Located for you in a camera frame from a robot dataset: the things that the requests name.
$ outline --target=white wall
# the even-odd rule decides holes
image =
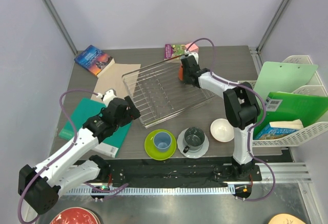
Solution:
[[[265,45],[265,61],[280,62],[290,55],[310,55],[319,65],[318,72],[328,88],[328,0],[292,0]],[[328,193],[326,183],[328,133],[293,150],[296,159],[305,161],[325,208],[328,223]]]
[[[78,50],[163,47],[209,37],[257,46],[281,0],[52,0]]]
[[[18,223],[18,172],[50,152],[73,54],[41,0],[0,0],[1,223]]]

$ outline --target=mug handle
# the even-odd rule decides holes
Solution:
[[[186,146],[186,147],[184,148],[183,152],[184,152],[184,153],[187,153],[187,152],[189,151],[189,148],[190,148],[189,146]]]

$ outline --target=lime green saucer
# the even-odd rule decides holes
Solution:
[[[167,132],[172,138],[171,146],[168,149],[168,151],[166,151],[166,152],[159,152],[156,149],[155,145],[154,145],[153,139],[154,139],[155,135],[159,132]],[[148,134],[148,136],[145,140],[145,151],[146,151],[146,153],[152,159],[155,159],[155,160],[158,160],[158,161],[162,161],[162,160],[166,160],[166,159],[170,158],[174,154],[175,149],[176,149],[175,137],[168,130],[164,130],[164,129],[154,130],[150,134]]]

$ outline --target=red plate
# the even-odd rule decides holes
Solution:
[[[75,207],[61,211],[50,224],[100,224],[92,212]]]

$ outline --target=gray floor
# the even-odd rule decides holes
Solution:
[[[217,62],[214,72],[226,79],[237,80],[255,80],[257,74],[253,59],[247,46],[237,47],[216,47]],[[111,50],[109,54],[114,57],[119,64],[138,64],[142,67],[163,60],[164,48],[156,49],[133,49],[133,50]],[[199,62],[201,68],[210,68],[212,62],[212,48],[201,47],[199,50]],[[68,89],[83,88],[93,90],[97,82],[97,77],[90,74],[78,65],[74,66]],[[85,93],[72,93],[65,98],[65,108],[71,114],[76,108],[82,97],[91,97]],[[196,126],[204,130],[209,138],[210,147],[205,156],[231,156],[234,150],[233,141],[220,143],[214,140],[210,134],[211,122],[217,118],[225,117],[223,100],[215,97],[209,104],[206,104],[195,110],[187,111],[178,117],[145,129],[141,123],[136,120],[133,122],[126,140],[119,151],[118,159],[143,159],[149,158],[144,150],[144,141],[146,136],[155,129],[167,129],[178,137],[179,133],[185,128]],[[58,123],[58,133],[64,127],[66,119],[60,116]],[[51,153],[54,153],[67,141],[55,138]],[[82,159],[88,159],[91,155],[98,154],[90,151]],[[280,148],[254,148],[255,155],[280,155]],[[173,157],[183,157],[177,150]]]
[[[271,184],[254,185],[251,198],[263,196]],[[274,193],[259,202],[242,202],[231,195],[129,196],[94,202],[89,196],[63,196],[38,224],[49,224],[62,210],[92,210],[101,224],[267,224],[288,213],[310,224],[297,184],[277,184]]]

